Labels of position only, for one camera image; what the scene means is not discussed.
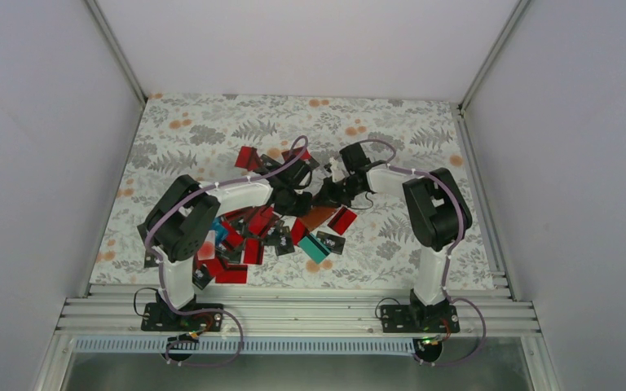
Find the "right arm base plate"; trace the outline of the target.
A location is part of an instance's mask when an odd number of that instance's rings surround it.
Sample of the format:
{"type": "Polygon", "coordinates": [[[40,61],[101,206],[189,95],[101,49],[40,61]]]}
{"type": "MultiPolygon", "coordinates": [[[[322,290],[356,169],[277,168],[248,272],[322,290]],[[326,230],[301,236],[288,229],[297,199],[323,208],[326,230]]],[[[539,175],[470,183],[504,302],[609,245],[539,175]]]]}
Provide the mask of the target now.
{"type": "Polygon", "coordinates": [[[454,305],[381,305],[384,333],[458,333],[459,317],[454,305]]]}

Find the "aluminium rail frame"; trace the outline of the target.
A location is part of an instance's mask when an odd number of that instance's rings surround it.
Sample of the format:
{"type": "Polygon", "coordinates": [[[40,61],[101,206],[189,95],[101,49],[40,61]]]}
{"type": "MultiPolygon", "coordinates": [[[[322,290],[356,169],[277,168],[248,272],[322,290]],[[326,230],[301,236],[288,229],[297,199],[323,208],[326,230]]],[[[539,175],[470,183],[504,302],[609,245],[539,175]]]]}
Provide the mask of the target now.
{"type": "MultiPolygon", "coordinates": [[[[212,286],[200,291],[203,301],[225,306],[232,319],[210,334],[230,353],[239,335],[268,353],[291,352],[314,345],[336,353],[389,353],[412,339],[412,333],[386,333],[376,318],[379,300],[400,298],[401,289],[295,289],[247,285],[212,286]]],[[[504,278],[492,290],[453,290],[461,328],[452,338],[517,338],[536,390],[556,390],[558,380],[545,346],[535,307],[515,300],[504,278]]],[[[163,332],[145,332],[132,304],[153,301],[152,292],[130,284],[91,284],[82,297],[64,302],[46,351],[36,389],[61,389],[73,353],[87,346],[104,352],[137,352],[160,344],[163,332]]]]}

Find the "red card far centre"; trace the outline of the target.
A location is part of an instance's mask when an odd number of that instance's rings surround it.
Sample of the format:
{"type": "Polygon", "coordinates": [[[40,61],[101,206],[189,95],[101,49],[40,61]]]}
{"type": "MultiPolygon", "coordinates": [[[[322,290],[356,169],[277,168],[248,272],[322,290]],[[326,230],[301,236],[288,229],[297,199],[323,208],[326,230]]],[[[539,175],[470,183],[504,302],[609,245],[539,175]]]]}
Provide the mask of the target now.
{"type": "Polygon", "coordinates": [[[297,156],[299,156],[299,160],[308,161],[311,159],[311,154],[309,153],[309,151],[303,151],[301,147],[282,152],[282,157],[285,161],[292,160],[297,156]]]}

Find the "red card far left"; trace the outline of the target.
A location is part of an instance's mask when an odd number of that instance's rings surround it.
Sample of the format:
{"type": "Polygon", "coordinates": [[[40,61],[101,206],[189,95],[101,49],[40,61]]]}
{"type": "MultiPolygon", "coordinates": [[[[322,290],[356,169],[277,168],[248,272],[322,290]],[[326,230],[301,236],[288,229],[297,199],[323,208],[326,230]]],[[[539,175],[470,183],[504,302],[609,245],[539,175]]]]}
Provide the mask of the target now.
{"type": "Polygon", "coordinates": [[[261,166],[258,150],[255,147],[243,146],[237,155],[235,167],[254,171],[261,166]]]}

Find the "white card red blot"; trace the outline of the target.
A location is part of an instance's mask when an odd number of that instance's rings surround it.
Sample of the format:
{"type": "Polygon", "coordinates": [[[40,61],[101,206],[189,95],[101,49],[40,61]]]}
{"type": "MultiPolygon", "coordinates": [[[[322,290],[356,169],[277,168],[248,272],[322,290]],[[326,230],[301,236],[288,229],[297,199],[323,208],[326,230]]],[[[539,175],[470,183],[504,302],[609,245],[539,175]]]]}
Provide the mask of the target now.
{"type": "Polygon", "coordinates": [[[208,231],[204,243],[196,252],[196,259],[198,261],[211,260],[215,258],[215,240],[216,232],[213,230],[208,231]]]}

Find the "teal card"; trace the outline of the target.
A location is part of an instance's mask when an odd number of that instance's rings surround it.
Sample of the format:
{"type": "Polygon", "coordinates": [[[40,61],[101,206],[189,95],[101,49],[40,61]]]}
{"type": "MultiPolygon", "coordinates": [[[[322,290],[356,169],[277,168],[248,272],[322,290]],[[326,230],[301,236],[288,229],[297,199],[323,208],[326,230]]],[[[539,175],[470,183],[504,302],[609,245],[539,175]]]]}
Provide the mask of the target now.
{"type": "Polygon", "coordinates": [[[322,263],[331,253],[317,237],[308,234],[298,241],[298,247],[315,263],[322,263]]]}

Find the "brown leather card holder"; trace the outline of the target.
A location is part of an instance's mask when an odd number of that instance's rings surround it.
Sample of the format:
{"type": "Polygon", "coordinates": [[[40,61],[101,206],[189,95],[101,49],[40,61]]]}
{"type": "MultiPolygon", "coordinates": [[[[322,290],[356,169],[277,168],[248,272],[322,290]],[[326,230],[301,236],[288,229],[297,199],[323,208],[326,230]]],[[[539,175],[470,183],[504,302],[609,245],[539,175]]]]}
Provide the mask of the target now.
{"type": "Polygon", "coordinates": [[[315,231],[318,227],[328,221],[336,212],[337,208],[315,206],[306,215],[299,217],[298,221],[300,221],[308,231],[315,231]]]}

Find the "red card bottom front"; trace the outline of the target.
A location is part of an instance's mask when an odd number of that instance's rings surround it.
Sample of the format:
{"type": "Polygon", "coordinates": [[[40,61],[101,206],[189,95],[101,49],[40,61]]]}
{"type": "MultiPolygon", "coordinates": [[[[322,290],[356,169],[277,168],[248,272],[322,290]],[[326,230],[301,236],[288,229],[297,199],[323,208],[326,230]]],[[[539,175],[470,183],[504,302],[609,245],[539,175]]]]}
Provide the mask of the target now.
{"type": "Polygon", "coordinates": [[[214,282],[220,284],[246,284],[248,273],[247,265],[230,266],[218,274],[214,278],[214,282]]]}

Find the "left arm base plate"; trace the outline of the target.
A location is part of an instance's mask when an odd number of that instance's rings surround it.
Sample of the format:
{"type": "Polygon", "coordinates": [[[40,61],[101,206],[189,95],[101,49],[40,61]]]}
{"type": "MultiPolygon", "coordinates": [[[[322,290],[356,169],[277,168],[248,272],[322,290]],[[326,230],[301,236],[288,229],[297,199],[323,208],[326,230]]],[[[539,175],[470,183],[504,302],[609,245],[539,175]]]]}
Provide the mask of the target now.
{"type": "Polygon", "coordinates": [[[145,305],[140,329],[144,332],[219,332],[223,316],[216,310],[222,309],[222,304],[197,303],[188,305],[183,310],[208,312],[184,316],[172,312],[164,302],[148,303],[145,305]]]}

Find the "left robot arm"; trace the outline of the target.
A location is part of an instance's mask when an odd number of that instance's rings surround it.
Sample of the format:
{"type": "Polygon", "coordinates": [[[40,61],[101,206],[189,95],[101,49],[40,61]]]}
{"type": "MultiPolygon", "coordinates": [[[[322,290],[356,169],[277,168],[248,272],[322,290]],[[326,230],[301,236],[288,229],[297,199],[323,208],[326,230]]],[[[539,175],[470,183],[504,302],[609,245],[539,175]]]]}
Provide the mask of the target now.
{"type": "Polygon", "coordinates": [[[194,319],[190,260],[213,230],[213,221],[262,206],[299,217],[311,209],[312,194],[304,191],[311,177],[307,162],[292,157],[223,182],[200,183],[188,175],[174,180],[137,226],[143,246],[160,267],[160,298],[166,303],[161,317],[170,327],[182,330],[194,319]]]}

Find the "red card pile centre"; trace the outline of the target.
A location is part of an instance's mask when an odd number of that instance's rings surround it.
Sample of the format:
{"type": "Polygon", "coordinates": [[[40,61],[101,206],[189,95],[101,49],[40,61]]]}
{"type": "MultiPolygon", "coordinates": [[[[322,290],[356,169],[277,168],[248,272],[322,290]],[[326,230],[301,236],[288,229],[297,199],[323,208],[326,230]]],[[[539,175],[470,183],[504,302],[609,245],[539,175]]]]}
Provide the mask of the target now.
{"type": "Polygon", "coordinates": [[[299,218],[292,226],[272,207],[249,207],[216,217],[211,225],[215,233],[216,258],[228,266],[261,265],[265,249],[277,257],[295,252],[295,247],[311,231],[299,218]]]}

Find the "red card near holder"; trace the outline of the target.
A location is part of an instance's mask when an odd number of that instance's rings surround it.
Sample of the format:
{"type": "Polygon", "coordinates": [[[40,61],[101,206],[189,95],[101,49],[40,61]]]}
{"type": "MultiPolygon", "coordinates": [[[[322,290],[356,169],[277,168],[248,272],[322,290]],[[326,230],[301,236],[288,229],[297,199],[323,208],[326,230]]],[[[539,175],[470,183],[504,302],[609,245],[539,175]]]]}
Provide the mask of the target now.
{"type": "Polygon", "coordinates": [[[358,215],[347,207],[341,207],[329,220],[328,227],[339,235],[343,235],[358,215]]]}

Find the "black vip card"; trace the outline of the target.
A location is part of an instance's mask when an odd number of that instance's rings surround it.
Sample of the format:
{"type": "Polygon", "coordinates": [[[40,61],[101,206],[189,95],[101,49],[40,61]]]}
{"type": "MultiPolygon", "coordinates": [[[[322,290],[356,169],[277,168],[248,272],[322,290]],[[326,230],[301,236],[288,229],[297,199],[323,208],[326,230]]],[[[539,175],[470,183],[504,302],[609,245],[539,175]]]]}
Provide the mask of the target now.
{"type": "Polygon", "coordinates": [[[278,160],[275,160],[266,154],[260,155],[258,162],[259,166],[255,172],[261,175],[275,171],[282,165],[278,160]]]}
{"type": "Polygon", "coordinates": [[[338,255],[343,254],[343,250],[346,244],[345,238],[323,231],[318,231],[316,237],[331,253],[335,253],[338,255]]]}

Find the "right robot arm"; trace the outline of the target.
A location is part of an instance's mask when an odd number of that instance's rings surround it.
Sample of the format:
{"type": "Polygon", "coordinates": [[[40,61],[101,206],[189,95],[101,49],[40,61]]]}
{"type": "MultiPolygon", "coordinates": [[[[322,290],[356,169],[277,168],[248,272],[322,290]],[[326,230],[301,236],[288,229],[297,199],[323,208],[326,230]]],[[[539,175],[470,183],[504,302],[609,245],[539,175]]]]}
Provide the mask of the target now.
{"type": "Polygon", "coordinates": [[[473,218],[451,172],[402,168],[388,160],[372,161],[361,143],[340,151],[345,170],[334,160],[331,176],[313,196],[314,206],[349,207],[364,192],[395,196],[408,210],[412,233],[421,245],[418,277],[410,292],[410,324],[427,332],[440,320],[439,307],[450,305],[447,277],[452,253],[471,227],[473,218]]]}

